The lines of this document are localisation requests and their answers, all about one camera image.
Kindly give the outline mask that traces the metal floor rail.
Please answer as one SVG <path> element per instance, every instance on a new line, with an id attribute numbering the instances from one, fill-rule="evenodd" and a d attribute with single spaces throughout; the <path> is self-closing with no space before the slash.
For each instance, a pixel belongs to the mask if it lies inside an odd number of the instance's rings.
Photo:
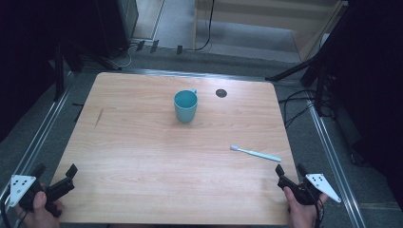
<path id="1" fill-rule="evenodd" d="M 46 140 L 48 133 L 53 127 L 57 117 L 59 116 L 66 100 L 72 84 L 75 82 L 76 76 L 72 73 L 69 73 L 67 76 L 67 85 L 65 91 L 62 93 L 61 97 L 57 101 L 53 101 L 51 103 L 50 108 L 48 109 L 47 115 L 44 120 L 41 121 L 41 124 L 38 126 L 35 131 L 34 136 L 29 141 L 29 145 L 27 146 L 24 154 L 22 155 L 21 160 L 18 165 L 15 167 L 13 172 L 10 174 L 8 178 L 7 184 L 5 185 L 5 189 L 1 192 L 0 200 L 5 200 L 5 204 L 10 206 L 10 183 L 11 177 L 13 175 L 22 175 L 22 176 L 32 176 L 29 173 L 29 170 L 33 166 L 36 157 L 40 153 L 42 145 Z"/>
<path id="2" fill-rule="evenodd" d="M 345 169 L 345 166 L 350 164 L 350 159 L 347 158 L 349 151 L 337 125 L 328 118 L 320 117 L 313 106 L 309 109 L 309 113 L 323 149 L 325 166 L 330 169 L 330 173 L 326 173 L 325 176 L 341 197 L 341 203 L 331 199 L 327 202 L 325 223 L 330 223 L 337 216 L 341 216 L 341 221 L 336 227 L 344 222 L 347 228 L 368 228 L 368 222 L 363 217 L 355 190 Z"/>
<path id="3" fill-rule="evenodd" d="M 265 80 L 265 77 L 260 76 L 241 76 L 241 75 L 229 75 L 220 73 L 186 72 L 186 71 L 142 69 L 142 68 L 122 70 L 121 72 L 131 74 L 154 75 L 154 76 L 159 75 L 159 76 L 176 76 L 176 77 L 198 77 L 198 78 L 239 80 L 248 82 L 269 82 Z"/>

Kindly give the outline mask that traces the black stand leg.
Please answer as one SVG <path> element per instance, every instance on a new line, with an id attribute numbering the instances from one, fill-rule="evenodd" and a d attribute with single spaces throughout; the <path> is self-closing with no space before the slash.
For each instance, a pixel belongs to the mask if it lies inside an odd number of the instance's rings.
<path id="1" fill-rule="evenodd" d="M 304 68 L 307 68 L 307 67 L 311 66 L 313 62 L 317 61 L 317 59 L 318 59 L 318 56 L 315 55 L 312 58 L 310 58 L 310 59 L 308 59 L 308 60 L 306 60 L 306 61 L 304 61 L 304 62 L 302 62 L 302 63 L 300 63 L 300 64 L 298 64 L 296 66 L 293 66 L 293 67 L 291 67 L 291 68 L 289 68 L 289 69 L 287 69 L 287 70 L 285 70 L 285 71 L 283 71 L 283 72 L 281 72 L 281 73 L 279 73 L 279 74 L 277 74 L 275 76 L 265 77 L 264 79 L 265 79 L 265 81 L 278 82 L 278 81 L 280 81 L 282 79 L 287 78 L 288 76 L 291 76 L 292 74 L 294 74 L 296 72 L 299 72 L 299 71 L 303 70 Z"/>

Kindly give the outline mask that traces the teal cup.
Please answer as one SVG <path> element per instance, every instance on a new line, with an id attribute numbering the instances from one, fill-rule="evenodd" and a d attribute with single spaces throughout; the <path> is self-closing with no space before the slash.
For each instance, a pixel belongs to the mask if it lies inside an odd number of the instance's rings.
<path id="1" fill-rule="evenodd" d="M 181 123 L 193 121 L 198 107 L 197 90 L 187 89 L 177 92 L 174 96 L 176 118 Z"/>

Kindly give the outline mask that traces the dark cabinet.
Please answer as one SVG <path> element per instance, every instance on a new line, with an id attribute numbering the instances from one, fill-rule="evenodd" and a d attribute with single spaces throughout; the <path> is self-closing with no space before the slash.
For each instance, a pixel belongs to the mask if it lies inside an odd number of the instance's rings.
<path id="1" fill-rule="evenodd" d="M 136 0 L 96 0 L 102 41 L 101 55 L 109 58 L 128 49 L 139 17 Z"/>

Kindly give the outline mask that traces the light wooden shelf unit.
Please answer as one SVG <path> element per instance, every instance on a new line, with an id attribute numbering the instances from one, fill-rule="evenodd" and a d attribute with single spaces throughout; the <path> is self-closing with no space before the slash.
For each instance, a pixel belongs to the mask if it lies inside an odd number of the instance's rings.
<path id="1" fill-rule="evenodd" d="M 194 0 L 193 48 L 196 31 L 205 10 L 213 11 L 213 21 L 289 29 L 304 61 L 329 29 L 347 0 Z"/>

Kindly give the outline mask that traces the person's left hand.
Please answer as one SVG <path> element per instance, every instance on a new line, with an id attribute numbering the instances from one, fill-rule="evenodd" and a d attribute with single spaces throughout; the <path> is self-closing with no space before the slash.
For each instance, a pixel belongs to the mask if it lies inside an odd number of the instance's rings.
<path id="1" fill-rule="evenodd" d="M 35 195 L 33 211 L 25 212 L 19 205 L 15 212 L 26 228 L 61 228 L 61 222 L 46 209 L 47 196 L 43 191 Z"/>

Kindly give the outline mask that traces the light blue toothbrush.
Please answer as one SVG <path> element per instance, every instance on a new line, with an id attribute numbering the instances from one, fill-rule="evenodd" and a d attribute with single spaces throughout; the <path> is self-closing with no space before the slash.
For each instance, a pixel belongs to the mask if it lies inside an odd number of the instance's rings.
<path id="1" fill-rule="evenodd" d="M 253 150 L 243 149 L 243 148 L 238 147 L 237 145 L 230 145 L 230 149 L 233 151 L 239 151 L 239 152 L 246 153 L 246 154 L 256 156 L 259 158 L 264 158 L 266 160 L 270 160 L 270 161 L 274 161 L 274 162 L 281 162 L 281 158 L 279 158 L 279 157 L 264 154 L 264 153 L 253 151 Z"/>

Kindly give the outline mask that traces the person's right hand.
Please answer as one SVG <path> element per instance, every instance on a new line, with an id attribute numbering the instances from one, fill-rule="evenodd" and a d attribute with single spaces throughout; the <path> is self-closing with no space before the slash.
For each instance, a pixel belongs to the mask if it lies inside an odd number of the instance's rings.
<path id="1" fill-rule="evenodd" d="M 318 206 L 302 205 L 296 200 L 294 193 L 289 187 L 284 187 L 283 192 L 290 209 L 289 227 L 315 228 L 318 219 L 317 210 L 323 208 L 323 204 L 327 201 L 328 196 L 321 194 L 319 196 Z"/>

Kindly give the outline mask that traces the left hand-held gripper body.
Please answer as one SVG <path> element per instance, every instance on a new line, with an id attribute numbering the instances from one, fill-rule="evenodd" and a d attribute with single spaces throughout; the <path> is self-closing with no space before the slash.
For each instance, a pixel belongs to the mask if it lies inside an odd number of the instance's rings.
<path id="1" fill-rule="evenodd" d="M 24 211 L 33 211 L 33 201 L 38 192 L 44 192 L 47 197 L 45 208 L 59 218 L 62 211 L 54 204 L 56 200 L 74 189 L 72 178 L 66 177 L 49 187 L 43 187 L 33 176 L 13 175 L 10 183 L 10 206 L 19 205 Z"/>

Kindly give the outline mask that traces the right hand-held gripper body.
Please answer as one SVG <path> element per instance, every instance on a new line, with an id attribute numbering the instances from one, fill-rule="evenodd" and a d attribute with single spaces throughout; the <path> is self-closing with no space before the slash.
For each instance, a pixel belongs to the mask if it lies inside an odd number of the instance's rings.
<path id="1" fill-rule="evenodd" d="M 314 205 L 321 194 L 325 194 L 335 202 L 341 203 L 341 197 L 336 193 L 323 174 L 306 174 L 303 183 L 296 184 L 284 174 L 278 176 L 278 187 L 289 187 L 297 202 L 302 205 Z"/>

